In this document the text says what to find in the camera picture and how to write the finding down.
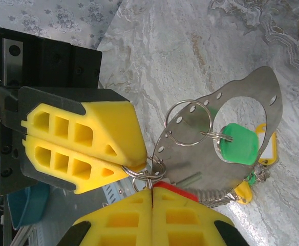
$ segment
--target green key tag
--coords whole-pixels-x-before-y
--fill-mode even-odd
[[[254,171],[252,171],[247,177],[246,177],[246,181],[248,182],[249,186],[252,186],[256,183],[257,181],[257,177],[254,174]]]
[[[222,134],[233,139],[232,142],[220,140],[220,150],[224,159],[245,165],[252,165],[255,162],[259,151],[259,139],[255,132],[236,123],[230,123]]]

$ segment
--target screw hole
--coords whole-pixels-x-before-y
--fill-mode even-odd
[[[13,156],[13,158],[18,159],[18,150],[17,149],[13,150],[12,156]]]
[[[172,134],[172,131],[169,131],[169,133]],[[169,137],[167,133],[165,134],[165,137]]]
[[[55,54],[53,56],[53,60],[55,63],[59,63],[61,61],[61,56],[59,54]]]
[[[191,108],[189,109],[190,113],[194,112],[194,111],[195,111],[195,108],[196,108],[195,105],[191,106]]]
[[[277,95],[273,96],[272,99],[270,100],[270,106],[274,104],[274,102],[277,99]]]
[[[94,71],[94,75],[95,75],[95,77],[98,77],[98,76],[99,76],[99,70],[98,70],[98,69],[95,69],[95,71]]]
[[[182,121],[182,116],[179,116],[176,120],[176,123],[179,124]]]
[[[158,150],[159,153],[161,153],[164,150],[164,146],[161,146]]]
[[[77,67],[77,68],[76,68],[76,74],[77,74],[77,75],[80,75],[82,72],[83,72],[82,67]]]

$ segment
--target circular hole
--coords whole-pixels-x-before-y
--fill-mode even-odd
[[[182,116],[179,116],[176,120],[176,123],[179,124],[182,121]]]
[[[191,106],[191,108],[189,109],[190,113],[194,112],[194,111],[195,111],[195,108],[196,108],[195,105]]]
[[[250,131],[255,131],[257,126],[266,123],[266,116],[263,106],[253,98],[250,97],[234,97],[228,100],[221,109],[217,112],[213,122],[213,132],[220,132],[224,126],[229,123],[237,123]],[[218,157],[226,161],[217,147],[217,141],[213,141]]]
[[[172,134],[172,131],[169,131],[169,133]],[[167,133],[165,134],[165,137],[169,137]]]
[[[270,106],[274,104],[276,99],[277,99],[277,95],[273,96],[273,98],[270,100]]]
[[[161,146],[158,150],[159,153],[161,153],[164,150],[164,146]]]
[[[13,170],[11,168],[6,168],[6,169],[2,170],[1,176],[6,178],[6,177],[10,176],[12,173],[13,173]]]
[[[18,158],[18,150],[14,149],[13,150],[13,154],[12,154],[13,158],[17,159]]]

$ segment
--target yellow key tag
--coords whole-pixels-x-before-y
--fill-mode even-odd
[[[235,192],[239,198],[237,201],[240,204],[249,204],[252,201],[253,194],[248,182],[243,181],[235,188]]]
[[[257,127],[255,130],[258,138],[259,138],[259,146],[262,145],[264,135],[266,133],[266,124],[261,124]],[[259,162],[263,165],[271,165],[274,164],[277,161],[277,139],[276,139],[276,132],[274,132],[269,140],[269,143],[262,153]]]

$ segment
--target gray marble countertop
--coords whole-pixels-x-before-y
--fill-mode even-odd
[[[250,245],[299,245],[299,1],[124,0],[98,49],[100,80],[135,105],[150,154],[174,103],[272,67],[284,108],[279,162],[249,205],[217,210]],[[254,130],[265,115],[259,103],[236,98],[214,128],[227,122]]]

